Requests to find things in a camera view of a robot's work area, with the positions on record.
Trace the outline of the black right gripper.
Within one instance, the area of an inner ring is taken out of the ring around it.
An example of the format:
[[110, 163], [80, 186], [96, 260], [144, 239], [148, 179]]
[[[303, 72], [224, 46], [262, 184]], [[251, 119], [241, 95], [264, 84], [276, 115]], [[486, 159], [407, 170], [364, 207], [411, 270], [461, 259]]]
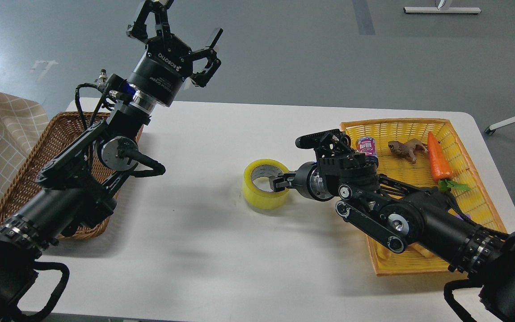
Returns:
[[269, 178], [269, 184], [272, 192], [294, 189], [301, 196], [319, 202], [326, 202], [334, 197], [325, 187], [315, 162], [302, 164], [295, 173], [282, 173], [276, 178]]

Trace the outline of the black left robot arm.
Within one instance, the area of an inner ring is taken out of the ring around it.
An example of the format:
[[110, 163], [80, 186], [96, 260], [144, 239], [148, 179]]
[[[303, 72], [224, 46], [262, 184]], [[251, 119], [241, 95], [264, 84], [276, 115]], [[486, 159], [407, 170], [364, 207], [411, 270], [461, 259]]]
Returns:
[[79, 227], [94, 228], [113, 214], [115, 194], [129, 177], [157, 177], [166, 172], [141, 153], [136, 136], [151, 120], [156, 105], [170, 106], [182, 84], [191, 79], [205, 87], [221, 65], [217, 27], [203, 49], [193, 51], [170, 30], [171, 0], [145, 0], [127, 36], [145, 51], [127, 79], [102, 70], [101, 93], [87, 120], [75, 102], [83, 132], [35, 178], [41, 187], [31, 200], [0, 225], [0, 322], [40, 322], [65, 291], [70, 271], [63, 263], [41, 262], [42, 252], [70, 237]]

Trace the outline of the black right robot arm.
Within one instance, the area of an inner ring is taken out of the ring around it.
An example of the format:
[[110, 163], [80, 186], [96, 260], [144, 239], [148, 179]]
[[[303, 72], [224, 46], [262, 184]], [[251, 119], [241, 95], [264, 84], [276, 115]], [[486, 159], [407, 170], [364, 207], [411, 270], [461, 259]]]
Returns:
[[485, 309], [499, 320], [515, 322], [515, 232], [482, 226], [460, 210], [454, 196], [436, 187], [417, 187], [377, 173], [376, 157], [351, 147], [338, 129], [296, 139], [301, 149], [313, 149], [316, 160], [297, 171], [282, 170], [270, 177], [273, 192], [295, 189], [321, 202], [337, 198], [335, 210], [396, 254], [417, 243], [449, 264], [449, 271], [466, 273], [445, 284], [443, 295], [460, 320], [470, 313], [453, 292], [480, 288]]

